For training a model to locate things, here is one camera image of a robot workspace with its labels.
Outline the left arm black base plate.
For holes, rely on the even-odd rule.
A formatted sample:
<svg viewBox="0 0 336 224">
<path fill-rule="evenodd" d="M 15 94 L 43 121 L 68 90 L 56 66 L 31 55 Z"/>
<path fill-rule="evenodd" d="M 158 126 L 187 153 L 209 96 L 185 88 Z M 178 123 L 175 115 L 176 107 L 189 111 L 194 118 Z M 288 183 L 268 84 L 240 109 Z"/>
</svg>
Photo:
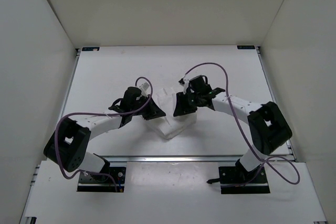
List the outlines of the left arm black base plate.
<svg viewBox="0 0 336 224">
<path fill-rule="evenodd" d="M 126 171 L 127 168 L 125 166 L 112 166 L 109 168 L 109 174 L 113 177 L 115 183 L 107 176 L 86 176 L 80 174 L 77 191 L 91 193 L 123 193 Z"/>
</svg>

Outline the white pleated skirt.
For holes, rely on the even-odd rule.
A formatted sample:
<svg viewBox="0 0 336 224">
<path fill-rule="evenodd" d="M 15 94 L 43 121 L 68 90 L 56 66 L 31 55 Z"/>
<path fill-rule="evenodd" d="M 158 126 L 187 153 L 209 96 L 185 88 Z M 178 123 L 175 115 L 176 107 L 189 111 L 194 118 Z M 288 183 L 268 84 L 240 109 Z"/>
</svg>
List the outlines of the white pleated skirt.
<svg viewBox="0 0 336 224">
<path fill-rule="evenodd" d="M 165 112 L 166 116 L 145 121 L 145 124 L 158 136 L 169 140 L 179 135 L 190 125 L 196 123 L 197 113 L 174 117 L 176 108 L 176 94 L 174 88 L 162 88 L 153 95 L 154 102 Z"/>
</svg>

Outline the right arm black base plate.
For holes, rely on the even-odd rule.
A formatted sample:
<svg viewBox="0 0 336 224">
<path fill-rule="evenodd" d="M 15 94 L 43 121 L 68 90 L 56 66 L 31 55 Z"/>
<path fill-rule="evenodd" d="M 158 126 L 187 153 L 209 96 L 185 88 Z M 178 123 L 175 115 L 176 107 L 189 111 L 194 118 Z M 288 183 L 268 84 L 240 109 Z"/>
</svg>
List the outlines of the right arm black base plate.
<svg viewBox="0 0 336 224">
<path fill-rule="evenodd" d="M 209 179 L 208 184 L 219 183 L 221 194 L 269 194 L 270 188 L 265 168 L 245 176 L 236 166 L 220 166 L 219 177 Z"/>
</svg>

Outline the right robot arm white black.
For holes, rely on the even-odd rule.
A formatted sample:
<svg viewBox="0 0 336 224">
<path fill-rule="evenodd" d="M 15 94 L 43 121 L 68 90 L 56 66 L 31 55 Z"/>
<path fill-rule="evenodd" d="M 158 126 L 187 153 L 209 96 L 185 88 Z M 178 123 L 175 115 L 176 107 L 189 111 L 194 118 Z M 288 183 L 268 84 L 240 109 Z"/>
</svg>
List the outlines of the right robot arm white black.
<svg viewBox="0 0 336 224">
<path fill-rule="evenodd" d="M 192 114 L 202 107 L 233 116 L 241 133 L 243 129 L 240 122 L 249 126 L 252 142 L 248 143 L 246 154 L 235 164 L 235 175 L 241 182 L 252 179 L 263 161 L 292 137 L 290 126 L 274 102 L 250 102 L 228 95 L 222 88 L 215 88 L 208 93 L 177 93 L 173 116 Z"/>
</svg>

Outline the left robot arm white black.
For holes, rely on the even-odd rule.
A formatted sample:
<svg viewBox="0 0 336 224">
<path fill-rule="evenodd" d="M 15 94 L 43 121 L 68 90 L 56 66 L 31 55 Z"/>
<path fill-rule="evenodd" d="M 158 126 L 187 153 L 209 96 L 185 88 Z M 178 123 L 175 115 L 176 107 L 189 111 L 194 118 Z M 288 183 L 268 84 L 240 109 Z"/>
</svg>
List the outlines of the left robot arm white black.
<svg viewBox="0 0 336 224">
<path fill-rule="evenodd" d="M 139 116 L 156 134 L 172 139 L 195 123 L 195 99 L 183 92 L 158 100 L 136 87 L 129 87 L 122 98 L 116 99 L 105 113 L 76 113 L 64 116 L 44 148 L 44 155 L 55 162 L 65 179 L 78 173 L 93 176 L 98 181 L 111 179 L 109 163 L 102 156 L 89 153 L 88 144 L 94 138 L 118 130 Z"/>
</svg>

